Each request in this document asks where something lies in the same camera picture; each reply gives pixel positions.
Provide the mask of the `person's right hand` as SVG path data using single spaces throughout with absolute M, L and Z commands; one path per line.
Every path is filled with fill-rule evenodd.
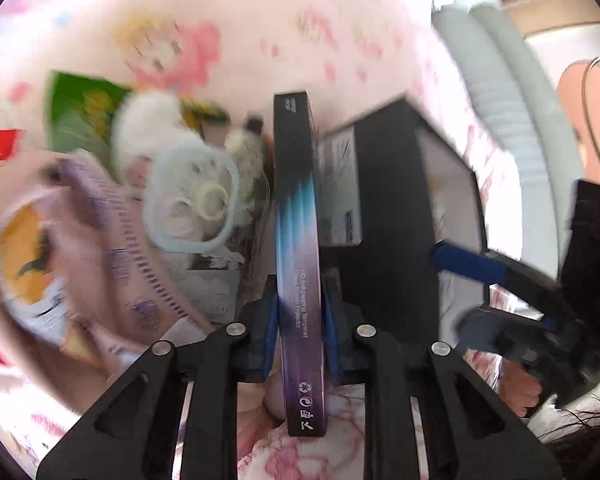
M 520 363 L 504 361 L 498 395 L 520 418 L 535 408 L 542 394 L 541 384 Z

